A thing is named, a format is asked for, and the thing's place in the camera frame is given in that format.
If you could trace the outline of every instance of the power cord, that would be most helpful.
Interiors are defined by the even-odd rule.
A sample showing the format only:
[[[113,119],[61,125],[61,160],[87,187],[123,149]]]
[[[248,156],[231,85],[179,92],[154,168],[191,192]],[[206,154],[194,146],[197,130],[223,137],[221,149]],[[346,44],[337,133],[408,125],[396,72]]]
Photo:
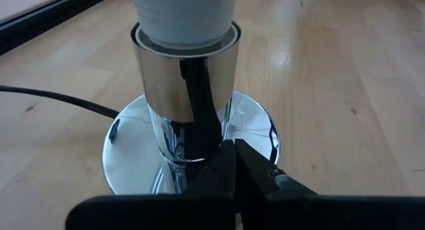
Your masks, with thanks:
[[[45,90],[35,90],[30,88],[21,88],[21,87],[13,87],[13,86],[3,86],[0,85],[0,92],[12,92],[12,93],[21,93],[21,94],[30,94],[34,96],[41,96],[45,98],[51,98],[54,100],[59,100],[62,102],[66,102],[69,104],[73,104],[75,106],[79,106],[81,108],[85,108],[87,110],[91,110],[98,114],[107,116],[109,118],[115,118],[119,112],[116,110],[112,110],[105,106],[101,106],[99,104],[95,104],[93,102],[83,100],[80,98],[75,98],[72,96],[67,96],[65,94],[59,94],[55,92],[45,91]]]

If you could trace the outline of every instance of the wood grain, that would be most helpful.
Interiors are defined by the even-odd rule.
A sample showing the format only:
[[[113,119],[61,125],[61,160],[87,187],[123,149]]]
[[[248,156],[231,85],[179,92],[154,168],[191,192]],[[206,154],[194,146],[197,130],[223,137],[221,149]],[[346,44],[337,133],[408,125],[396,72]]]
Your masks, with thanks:
[[[238,0],[236,88],[262,103],[290,175],[319,193],[425,195],[425,0]],[[117,110],[142,93],[130,0],[105,0],[0,57],[0,84]],[[1,93],[0,229],[60,229],[110,194],[111,120]]]

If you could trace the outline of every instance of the chrome cylinder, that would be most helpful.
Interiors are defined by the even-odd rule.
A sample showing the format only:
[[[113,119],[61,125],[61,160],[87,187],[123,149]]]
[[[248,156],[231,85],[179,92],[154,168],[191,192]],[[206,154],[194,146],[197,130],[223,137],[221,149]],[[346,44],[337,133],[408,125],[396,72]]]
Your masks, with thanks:
[[[163,156],[164,179],[167,188],[175,193],[181,193],[196,178],[212,154],[207,148],[199,147],[200,137],[208,139],[211,135],[209,129],[199,133],[199,116],[205,116],[200,112],[209,107],[198,104],[197,109],[203,110],[195,110],[194,95],[211,99],[211,111],[221,126],[220,142],[226,138],[240,35],[239,26],[233,23],[216,44],[203,49],[177,50],[155,44],[139,24],[131,30],[155,139]],[[191,62],[207,70],[206,75],[199,77],[202,79],[199,83],[206,84],[197,81],[189,84],[187,70],[183,69],[191,68],[189,72],[198,74]],[[204,97],[197,98],[202,102]]]

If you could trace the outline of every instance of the round chrome base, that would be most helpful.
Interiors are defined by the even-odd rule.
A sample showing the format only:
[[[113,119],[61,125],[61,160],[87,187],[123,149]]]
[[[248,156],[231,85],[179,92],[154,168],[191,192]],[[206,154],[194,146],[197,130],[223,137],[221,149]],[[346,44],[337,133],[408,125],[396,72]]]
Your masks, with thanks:
[[[280,160],[280,139],[275,124],[257,101],[233,92],[226,139],[241,138],[264,157]],[[161,170],[162,156],[155,142],[145,95],[128,104],[105,137],[102,167],[117,195],[167,193]]]

